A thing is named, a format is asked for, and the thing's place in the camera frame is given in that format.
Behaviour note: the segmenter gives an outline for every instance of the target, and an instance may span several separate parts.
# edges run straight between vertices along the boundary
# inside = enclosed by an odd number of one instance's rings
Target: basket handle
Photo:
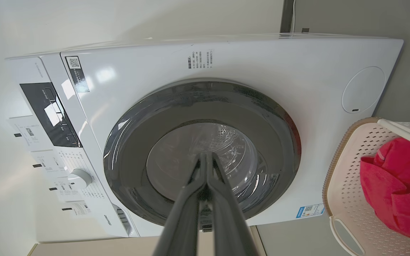
[[[358,254],[355,251],[353,251],[344,241],[341,239],[340,235],[338,234],[335,226],[335,221],[338,221],[343,225],[343,227],[346,229],[346,231],[350,234],[352,239],[355,241],[355,243],[359,246],[360,250],[362,250],[363,254]],[[355,239],[355,236],[353,236],[352,232],[348,229],[348,227],[337,217],[330,216],[330,229],[332,230],[332,234],[337,240],[337,242],[340,244],[340,246],[345,249],[346,252],[348,252],[352,256],[364,256],[365,255],[365,250],[362,248],[360,243]]]

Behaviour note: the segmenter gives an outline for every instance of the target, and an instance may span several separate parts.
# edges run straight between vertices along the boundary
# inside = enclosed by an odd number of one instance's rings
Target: hisense logo
[[[105,217],[105,219],[107,220],[107,223],[108,223],[109,225],[112,225],[112,223],[110,223],[109,219],[107,218],[107,215],[104,215],[104,217]]]

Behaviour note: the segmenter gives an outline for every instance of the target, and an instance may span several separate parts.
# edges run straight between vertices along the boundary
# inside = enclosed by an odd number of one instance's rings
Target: red cloth
[[[374,157],[362,157],[360,181],[377,217],[410,237],[410,141],[397,138],[384,144]]]

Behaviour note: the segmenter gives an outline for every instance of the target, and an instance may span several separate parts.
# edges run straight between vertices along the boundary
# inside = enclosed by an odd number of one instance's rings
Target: brand logo
[[[37,68],[37,72],[39,72],[39,75],[41,75],[41,78],[44,78],[44,76],[42,75],[41,69],[39,68],[39,66],[37,65],[37,63],[34,63],[36,65]]]
[[[109,225],[112,225],[112,224],[110,223],[109,219],[107,218],[107,215],[104,215],[104,217],[105,217],[105,219],[107,220],[107,223],[108,223]]]

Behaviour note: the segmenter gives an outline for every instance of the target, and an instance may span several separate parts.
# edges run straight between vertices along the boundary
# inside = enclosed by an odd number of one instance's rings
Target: white paper
[[[83,198],[78,190],[73,189],[67,177],[56,178],[53,182],[57,193],[58,200],[61,202],[67,201],[82,201]]]
[[[70,212],[72,217],[86,217],[91,216],[91,210],[86,205],[85,201],[70,202],[63,204],[63,211]]]
[[[28,151],[52,148],[50,138],[35,116],[9,118],[7,122],[14,128],[16,133],[21,134],[21,137],[16,139],[22,141]]]
[[[65,164],[54,150],[43,150],[31,152],[31,156],[42,164],[42,167],[36,167],[44,170],[44,174],[50,181],[55,181],[58,177],[67,177],[69,172],[65,170]]]

